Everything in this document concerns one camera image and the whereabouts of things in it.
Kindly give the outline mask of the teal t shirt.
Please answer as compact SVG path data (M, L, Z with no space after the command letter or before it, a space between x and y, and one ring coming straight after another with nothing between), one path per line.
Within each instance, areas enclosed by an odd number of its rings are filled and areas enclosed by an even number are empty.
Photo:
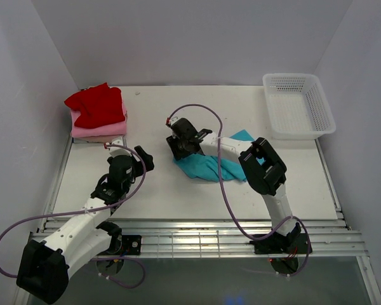
M219 182L217 157L192 154L181 160L173 158L173 162L191 179L199 178L211 182ZM221 159L221 169L223 180L246 182L243 169L238 163Z

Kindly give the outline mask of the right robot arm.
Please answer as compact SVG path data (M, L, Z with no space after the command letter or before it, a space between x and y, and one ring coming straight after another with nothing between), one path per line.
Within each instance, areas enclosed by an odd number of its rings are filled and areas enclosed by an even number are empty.
M250 239L257 254L311 253L308 232L291 211L286 195L287 167L270 143L260 137L254 141L221 137L209 129L197 131L185 118L169 118L166 126L171 136L166 141L176 160L191 155L216 157L218 161L237 163L248 185L262 196L271 218L267 234L248 234L239 224L237 228Z

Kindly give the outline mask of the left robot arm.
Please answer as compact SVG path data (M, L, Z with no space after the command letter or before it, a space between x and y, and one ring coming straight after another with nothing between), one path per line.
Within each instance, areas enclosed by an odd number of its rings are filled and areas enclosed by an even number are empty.
M65 292L69 280L98 254L112 255L122 266L128 254L121 228L109 217L121 206L136 178L154 169L154 160L141 146L125 153L117 144L109 147L109 171L78 214L42 241L25 246L17 274L17 286L53 304Z

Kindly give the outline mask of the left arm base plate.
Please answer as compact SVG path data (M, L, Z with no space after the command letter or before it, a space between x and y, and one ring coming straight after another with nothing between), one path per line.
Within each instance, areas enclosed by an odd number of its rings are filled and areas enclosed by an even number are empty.
M140 255L142 247L141 235L118 235L112 237L107 250L111 255Z

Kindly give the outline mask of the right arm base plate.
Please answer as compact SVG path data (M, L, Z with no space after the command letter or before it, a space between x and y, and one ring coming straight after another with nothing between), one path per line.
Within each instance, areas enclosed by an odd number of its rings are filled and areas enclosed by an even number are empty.
M255 254L306 254L308 251L312 253L305 233L293 237L274 233L261 241L250 240L249 244L253 245Z

